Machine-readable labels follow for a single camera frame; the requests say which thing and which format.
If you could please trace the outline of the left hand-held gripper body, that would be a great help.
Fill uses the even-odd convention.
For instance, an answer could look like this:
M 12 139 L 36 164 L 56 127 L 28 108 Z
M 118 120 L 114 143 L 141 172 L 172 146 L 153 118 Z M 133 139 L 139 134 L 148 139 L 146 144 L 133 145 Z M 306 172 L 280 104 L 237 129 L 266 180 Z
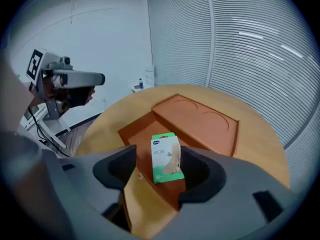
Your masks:
M 71 60 L 67 56 L 59 56 L 45 49 L 34 49 L 29 59 L 25 75 L 30 80 L 37 96 L 45 102 L 48 111 L 47 120 L 58 120 L 67 110 L 68 106 L 64 101 L 59 101 L 55 97 L 48 97 L 45 93 L 44 79 L 46 76 L 51 77 L 58 87 L 63 72 L 73 70 Z

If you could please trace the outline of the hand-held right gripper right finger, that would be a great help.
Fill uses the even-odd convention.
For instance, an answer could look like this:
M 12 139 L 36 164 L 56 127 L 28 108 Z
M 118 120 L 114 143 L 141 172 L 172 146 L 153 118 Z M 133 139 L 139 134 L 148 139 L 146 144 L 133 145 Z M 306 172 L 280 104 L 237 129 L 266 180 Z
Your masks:
M 261 167 L 183 146 L 185 192 L 178 212 L 153 204 L 143 219 L 152 240 L 266 240 L 285 222 L 296 195 Z

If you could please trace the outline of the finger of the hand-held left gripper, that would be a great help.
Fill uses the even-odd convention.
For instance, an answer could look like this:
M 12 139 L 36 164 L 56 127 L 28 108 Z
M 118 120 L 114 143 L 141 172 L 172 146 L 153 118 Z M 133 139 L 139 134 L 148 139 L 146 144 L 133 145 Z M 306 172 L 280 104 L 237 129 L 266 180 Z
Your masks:
M 52 73 L 55 87 L 94 87 L 105 83 L 105 75 L 97 72 L 56 69 Z

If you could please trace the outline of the person's left hand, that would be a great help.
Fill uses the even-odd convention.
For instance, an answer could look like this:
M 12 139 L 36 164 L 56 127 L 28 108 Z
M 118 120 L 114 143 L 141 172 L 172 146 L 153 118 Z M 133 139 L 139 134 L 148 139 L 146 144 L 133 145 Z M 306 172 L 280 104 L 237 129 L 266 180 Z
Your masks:
M 46 76 L 42 80 L 42 86 L 47 98 L 62 102 L 63 106 L 68 109 L 86 105 L 95 93 L 94 86 L 72 89 L 55 88 L 51 76 Z

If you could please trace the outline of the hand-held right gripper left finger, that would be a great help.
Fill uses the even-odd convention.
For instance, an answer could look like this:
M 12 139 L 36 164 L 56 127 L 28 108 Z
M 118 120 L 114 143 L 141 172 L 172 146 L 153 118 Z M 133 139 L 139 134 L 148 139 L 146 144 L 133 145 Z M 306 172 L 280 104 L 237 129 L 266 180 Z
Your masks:
M 136 167 L 136 146 L 101 153 L 57 158 L 42 150 L 51 185 L 66 212 L 75 240 L 134 240 L 135 236 L 110 222 L 119 198 Z

